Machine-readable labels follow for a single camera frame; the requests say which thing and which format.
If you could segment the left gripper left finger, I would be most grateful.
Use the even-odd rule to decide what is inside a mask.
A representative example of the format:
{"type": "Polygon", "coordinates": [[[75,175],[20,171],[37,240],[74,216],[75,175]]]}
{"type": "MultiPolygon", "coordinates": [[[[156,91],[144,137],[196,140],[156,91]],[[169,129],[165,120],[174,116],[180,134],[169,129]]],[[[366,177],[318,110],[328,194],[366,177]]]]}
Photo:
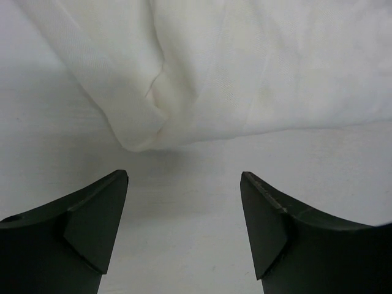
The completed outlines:
{"type": "Polygon", "coordinates": [[[97,293],[108,271],[129,178],[87,187],[1,221],[1,293],[97,293]]]}

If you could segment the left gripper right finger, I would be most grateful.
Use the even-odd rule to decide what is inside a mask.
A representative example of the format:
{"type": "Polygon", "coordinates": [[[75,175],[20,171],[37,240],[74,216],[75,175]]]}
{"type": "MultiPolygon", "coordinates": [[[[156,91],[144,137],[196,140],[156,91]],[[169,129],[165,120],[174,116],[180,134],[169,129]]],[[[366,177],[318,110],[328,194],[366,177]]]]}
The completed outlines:
{"type": "Polygon", "coordinates": [[[332,216],[251,172],[240,182],[255,275],[265,293],[390,293],[391,225],[332,216]]]}

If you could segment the white pleated skirt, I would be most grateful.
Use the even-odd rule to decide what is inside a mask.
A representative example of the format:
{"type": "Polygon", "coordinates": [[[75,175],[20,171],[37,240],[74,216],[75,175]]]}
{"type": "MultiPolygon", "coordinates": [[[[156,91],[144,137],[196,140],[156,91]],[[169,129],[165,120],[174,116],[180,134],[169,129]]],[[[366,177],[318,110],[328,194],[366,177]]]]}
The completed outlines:
{"type": "Polygon", "coordinates": [[[130,151],[391,119],[390,1],[19,1],[130,151]]]}

